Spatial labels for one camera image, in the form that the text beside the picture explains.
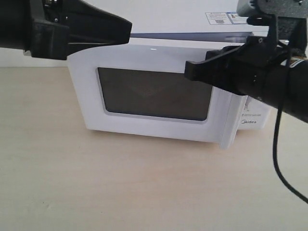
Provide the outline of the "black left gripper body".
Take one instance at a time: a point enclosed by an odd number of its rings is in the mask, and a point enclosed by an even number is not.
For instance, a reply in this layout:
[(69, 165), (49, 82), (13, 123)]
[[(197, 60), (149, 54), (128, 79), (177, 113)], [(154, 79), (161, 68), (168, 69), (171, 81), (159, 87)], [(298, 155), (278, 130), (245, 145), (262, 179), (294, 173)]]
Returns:
[(68, 22), (78, 7), (78, 0), (2, 0), (1, 48), (22, 50), (33, 58), (66, 60), (79, 51)]

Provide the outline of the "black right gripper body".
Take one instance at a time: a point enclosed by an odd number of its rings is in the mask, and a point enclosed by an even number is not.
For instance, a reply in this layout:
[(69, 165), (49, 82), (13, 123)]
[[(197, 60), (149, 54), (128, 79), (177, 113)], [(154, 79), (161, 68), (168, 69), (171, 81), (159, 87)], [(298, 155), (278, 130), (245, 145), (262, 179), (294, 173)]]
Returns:
[(270, 106), (291, 106), (291, 48), (279, 42), (268, 51), (266, 43), (251, 40), (223, 49), (223, 88)]

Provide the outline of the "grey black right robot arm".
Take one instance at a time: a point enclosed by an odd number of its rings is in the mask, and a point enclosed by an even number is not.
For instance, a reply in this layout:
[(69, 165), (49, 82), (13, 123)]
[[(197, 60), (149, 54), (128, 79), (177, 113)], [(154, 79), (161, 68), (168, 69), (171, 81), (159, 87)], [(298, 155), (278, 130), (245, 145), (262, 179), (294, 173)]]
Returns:
[(240, 96), (249, 96), (308, 121), (308, 61), (295, 48), (249, 36), (242, 46), (209, 51), (202, 62), (187, 61), (184, 76)]

